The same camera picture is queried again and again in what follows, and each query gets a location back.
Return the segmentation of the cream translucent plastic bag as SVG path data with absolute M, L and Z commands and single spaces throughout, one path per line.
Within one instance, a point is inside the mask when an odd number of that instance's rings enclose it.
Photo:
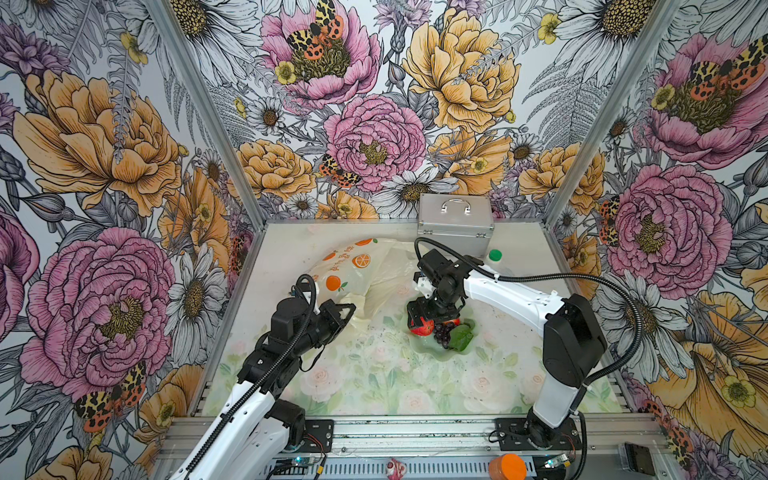
M 409 242 L 367 238 L 343 245 L 317 262 L 309 275 L 319 300 L 353 303 L 351 327 L 362 331 L 383 311 L 401 311 L 417 295 L 416 255 Z

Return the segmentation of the red strawberry fruit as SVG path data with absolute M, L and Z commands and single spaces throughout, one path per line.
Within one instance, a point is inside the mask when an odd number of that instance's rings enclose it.
M 408 328 L 414 335 L 421 337 L 428 337 L 433 334 L 434 321 L 427 320 L 424 317 L 418 317 L 416 319 L 410 319 L 408 322 Z

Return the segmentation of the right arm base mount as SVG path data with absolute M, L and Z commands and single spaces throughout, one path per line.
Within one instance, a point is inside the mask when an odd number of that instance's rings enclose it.
M 582 447 L 571 418 L 553 428 L 527 417 L 501 417 L 494 420 L 493 432 L 502 451 L 576 451 Z

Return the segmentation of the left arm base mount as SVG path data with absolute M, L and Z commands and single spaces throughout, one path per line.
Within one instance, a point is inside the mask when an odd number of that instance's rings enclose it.
M 300 423 L 297 452 L 329 454 L 332 450 L 335 422 L 331 419 L 306 419 Z

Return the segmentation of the light green wavy plate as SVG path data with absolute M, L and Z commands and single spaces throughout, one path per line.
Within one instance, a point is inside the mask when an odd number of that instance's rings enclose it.
M 473 319 L 469 319 L 469 318 L 460 319 L 461 322 L 466 322 L 467 320 L 472 322 L 475 326 L 475 337 L 473 341 L 470 343 L 470 345 L 467 347 L 467 349 L 463 352 L 456 352 L 456 351 L 443 349 L 434 340 L 433 334 L 428 337 L 421 337 L 421 336 L 412 334 L 410 331 L 407 332 L 409 345 L 417 353 L 431 355 L 439 361 L 447 361 L 458 355 L 468 355 L 472 351 L 472 349 L 477 346 L 478 340 L 480 338 L 480 332 L 479 332 L 479 327 L 477 326 L 477 323 Z

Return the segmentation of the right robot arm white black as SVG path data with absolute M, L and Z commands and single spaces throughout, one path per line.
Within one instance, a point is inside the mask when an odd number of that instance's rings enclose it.
M 482 302 L 521 321 L 542 338 L 546 372 L 538 398 L 525 422 L 508 434 L 545 450 L 566 430 L 587 390 L 587 377 L 605 351 L 607 341 L 586 298 L 563 297 L 531 288 L 535 280 L 515 280 L 474 258 L 446 258 L 437 249 L 418 252 L 414 287 L 419 296 L 407 304 L 407 326 L 417 336 L 434 336 L 443 347 L 458 351 L 471 328 L 460 319 L 468 300 Z

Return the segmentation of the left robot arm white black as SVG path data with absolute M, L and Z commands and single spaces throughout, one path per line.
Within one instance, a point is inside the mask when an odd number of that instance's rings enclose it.
M 316 307 L 281 300 L 271 329 L 244 361 L 220 413 L 171 479 L 254 479 L 288 446 L 302 442 L 305 410 L 280 399 L 302 356 L 330 344 L 355 313 L 352 303 Z

